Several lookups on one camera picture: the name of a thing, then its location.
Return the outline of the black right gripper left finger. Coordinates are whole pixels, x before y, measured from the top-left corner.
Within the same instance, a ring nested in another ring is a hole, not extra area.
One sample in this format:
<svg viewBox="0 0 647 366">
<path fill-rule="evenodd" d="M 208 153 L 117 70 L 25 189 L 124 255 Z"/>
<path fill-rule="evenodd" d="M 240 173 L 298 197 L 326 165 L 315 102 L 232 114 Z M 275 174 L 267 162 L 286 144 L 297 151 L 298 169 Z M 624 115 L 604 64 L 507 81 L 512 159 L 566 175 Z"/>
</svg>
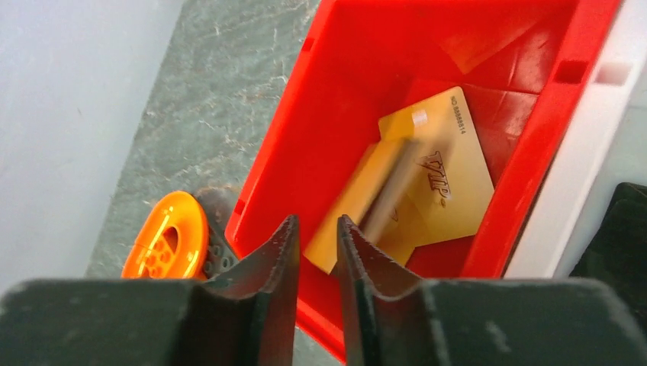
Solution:
<svg viewBox="0 0 647 366">
<path fill-rule="evenodd" d="M 1 298 L 3 365 L 290 365 L 299 224 L 198 280 L 33 280 Z"/>
</svg>

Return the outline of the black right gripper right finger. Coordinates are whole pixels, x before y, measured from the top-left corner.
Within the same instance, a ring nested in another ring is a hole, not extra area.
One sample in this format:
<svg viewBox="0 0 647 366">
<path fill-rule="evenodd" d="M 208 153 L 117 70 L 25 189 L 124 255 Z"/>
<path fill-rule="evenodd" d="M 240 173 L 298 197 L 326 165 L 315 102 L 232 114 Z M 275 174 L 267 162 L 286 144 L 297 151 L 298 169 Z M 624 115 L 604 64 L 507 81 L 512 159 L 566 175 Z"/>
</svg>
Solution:
<svg viewBox="0 0 647 366">
<path fill-rule="evenodd" d="M 348 365 L 644 365 L 646 339 L 588 279 L 422 278 L 337 222 Z"/>
</svg>

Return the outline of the gold credit card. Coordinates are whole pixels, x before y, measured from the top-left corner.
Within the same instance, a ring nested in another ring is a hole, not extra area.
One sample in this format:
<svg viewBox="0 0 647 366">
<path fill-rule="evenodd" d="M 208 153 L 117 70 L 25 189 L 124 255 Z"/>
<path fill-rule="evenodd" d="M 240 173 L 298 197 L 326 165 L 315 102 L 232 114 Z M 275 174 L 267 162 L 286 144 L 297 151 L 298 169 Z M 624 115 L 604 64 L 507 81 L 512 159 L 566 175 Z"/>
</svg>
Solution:
<svg viewBox="0 0 647 366">
<path fill-rule="evenodd" d="M 415 138 L 382 140 L 371 145 L 307 244 L 305 258 L 326 274 L 333 270 L 337 262 L 337 220 L 343 215 L 355 223 L 368 215 L 369 238 L 377 239 L 413 179 L 413 161 L 428 146 Z"/>
<path fill-rule="evenodd" d="M 474 235 L 494 193 L 463 90 L 453 87 L 381 117 L 383 140 L 430 143 L 411 162 L 416 176 L 378 245 L 414 249 Z"/>
</svg>

